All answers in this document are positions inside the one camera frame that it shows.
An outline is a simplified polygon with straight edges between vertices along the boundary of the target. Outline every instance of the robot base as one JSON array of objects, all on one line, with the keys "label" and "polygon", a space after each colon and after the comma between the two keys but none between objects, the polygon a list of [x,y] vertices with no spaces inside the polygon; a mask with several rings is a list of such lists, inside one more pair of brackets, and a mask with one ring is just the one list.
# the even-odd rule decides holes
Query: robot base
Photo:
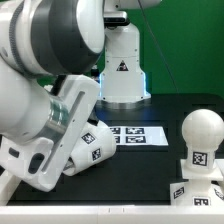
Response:
[{"label": "robot base", "polygon": [[146,105],[151,104],[151,97],[147,99],[143,99],[136,102],[130,102],[130,103],[115,103],[115,102],[108,102],[104,100],[98,100],[96,106],[98,107],[105,107],[109,109],[115,109],[115,110],[131,110],[136,109],[139,107],[143,107]]}]

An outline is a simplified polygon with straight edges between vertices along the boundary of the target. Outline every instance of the warning label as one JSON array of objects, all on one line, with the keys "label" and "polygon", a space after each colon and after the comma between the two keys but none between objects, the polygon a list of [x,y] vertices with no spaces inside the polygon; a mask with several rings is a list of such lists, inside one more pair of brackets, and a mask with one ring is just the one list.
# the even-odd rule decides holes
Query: warning label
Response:
[{"label": "warning label", "polygon": [[117,71],[119,71],[119,72],[127,72],[128,71],[128,67],[124,61],[122,61],[121,64],[118,66]]}]

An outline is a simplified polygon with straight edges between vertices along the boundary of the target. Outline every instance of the cable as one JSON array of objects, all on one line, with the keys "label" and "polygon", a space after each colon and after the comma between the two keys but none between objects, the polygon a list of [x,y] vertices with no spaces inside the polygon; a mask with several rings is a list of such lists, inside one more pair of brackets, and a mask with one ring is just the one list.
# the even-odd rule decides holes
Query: cable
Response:
[{"label": "cable", "polygon": [[149,21],[147,20],[147,17],[146,17],[146,15],[145,15],[144,9],[143,9],[143,7],[142,7],[141,0],[138,0],[138,4],[139,4],[139,6],[140,6],[140,8],[141,8],[142,16],[143,16],[144,21],[145,21],[145,23],[146,23],[146,26],[147,26],[147,28],[148,28],[149,34],[150,34],[150,36],[152,37],[152,40],[153,40],[153,42],[154,42],[154,44],[155,44],[155,46],[156,46],[156,48],[157,48],[157,50],[158,50],[158,52],[159,52],[159,55],[160,55],[160,57],[161,57],[161,59],[162,59],[164,65],[165,65],[165,67],[166,67],[166,70],[167,70],[167,72],[168,72],[168,74],[169,74],[169,76],[170,76],[170,78],[171,78],[171,80],[172,80],[172,82],[173,82],[173,85],[174,85],[174,87],[175,87],[175,89],[176,89],[176,92],[179,94],[179,89],[178,89],[178,87],[177,87],[177,85],[176,85],[176,82],[175,82],[173,73],[172,73],[172,71],[171,71],[171,69],[170,69],[170,66],[169,66],[169,64],[168,64],[168,62],[167,62],[167,60],[166,60],[166,58],[165,58],[165,56],[164,56],[164,54],[163,54],[163,51],[162,51],[162,49],[161,49],[161,47],[160,47],[160,45],[159,45],[159,43],[158,43],[158,41],[157,41],[157,39],[156,39],[156,37],[155,37],[153,31],[152,31],[152,29],[151,29],[151,26],[150,26],[150,24],[149,24]]},{"label": "cable", "polygon": [[51,89],[51,94],[53,94],[54,96],[57,96],[59,94],[66,77],[67,77],[66,75],[59,75],[57,77]]}]

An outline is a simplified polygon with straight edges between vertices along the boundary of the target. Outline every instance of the green wall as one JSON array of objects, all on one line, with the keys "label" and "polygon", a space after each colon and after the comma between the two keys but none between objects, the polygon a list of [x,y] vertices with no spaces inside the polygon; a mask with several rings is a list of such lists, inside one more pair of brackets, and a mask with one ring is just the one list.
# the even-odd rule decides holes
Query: green wall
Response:
[{"label": "green wall", "polygon": [[[180,93],[224,97],[224,0],[163,0],[145,10]],[[141,32],[141,67],[151,93],[175,93],[140,10],[129,11]]]}]

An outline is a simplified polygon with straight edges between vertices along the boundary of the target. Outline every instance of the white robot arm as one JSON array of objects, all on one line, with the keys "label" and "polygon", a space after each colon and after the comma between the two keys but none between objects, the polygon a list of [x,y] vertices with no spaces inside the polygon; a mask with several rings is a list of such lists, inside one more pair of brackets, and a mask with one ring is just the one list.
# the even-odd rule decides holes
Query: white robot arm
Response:
[{"label": "white robot arm", "polygon": [[123,9],[144,9],[161,0],[111,0],[105,4],[105,68],[100,74],[98,103],[112,109],[133,109],[151,100],[146,74],[140,68],[140,34]]},{"label": "white robot arm", "polygon": [[[108,127],[86,123],[99,86],[77,75],[103,50],[103,4],[11,0],[0,5],[0,165],[43,191],[55,186],[65,167],[73,175],[115,152]],[[36,82],[61,74],[67,78],[57,96]],[[107,130],[104,142],[96,129]],[[66,165],[69,157],[73,170]]]}]

